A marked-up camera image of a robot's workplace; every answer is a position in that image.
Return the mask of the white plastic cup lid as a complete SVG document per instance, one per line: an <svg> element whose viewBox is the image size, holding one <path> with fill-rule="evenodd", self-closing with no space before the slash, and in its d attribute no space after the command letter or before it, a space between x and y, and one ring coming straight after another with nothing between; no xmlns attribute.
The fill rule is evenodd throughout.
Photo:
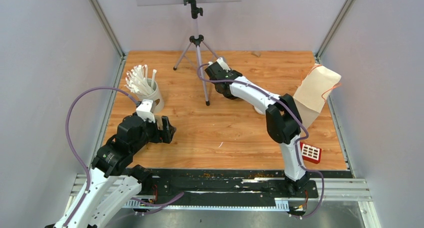
<svg viewBox="0 0 424 228"><path fill-rule="evenodd" d="M254 109L255 109L255 111L256 111L257 113L259 113L260 115L265 115L265 110L266 110L266 108L265 108L265 107L257 107L257 106L254 106Z"/></svg>

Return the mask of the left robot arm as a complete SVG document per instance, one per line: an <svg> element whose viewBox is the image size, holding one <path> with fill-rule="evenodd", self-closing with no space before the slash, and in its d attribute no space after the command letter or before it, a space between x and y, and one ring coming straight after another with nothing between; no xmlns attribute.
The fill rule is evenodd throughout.
<svg viewBox="0 0 424 228"><path fill-rule="evenodd" d="M123 205L138 193L153 189L152 173L129 165L148 143L170 144L176 128L166 116L154 121L136 113L125 117L98 151L76 200L63 217L50 227L105 227Z"/></svg>

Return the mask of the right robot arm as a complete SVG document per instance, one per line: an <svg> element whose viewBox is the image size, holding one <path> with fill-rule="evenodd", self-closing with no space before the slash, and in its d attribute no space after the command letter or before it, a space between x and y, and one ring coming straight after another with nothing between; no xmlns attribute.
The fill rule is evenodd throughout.
<svg viewBox="0 0 424 228"><path fill-rule="evenodd" d="M309 181L301 156L300 134L305 131L294 98L269 92L247 79L242 73L219 62L200 65L198 77L211 82L215 90L228 99L240 98L265 115L266 130L276 142L284 160L285 189L291 196L299 196Z"/></svg>

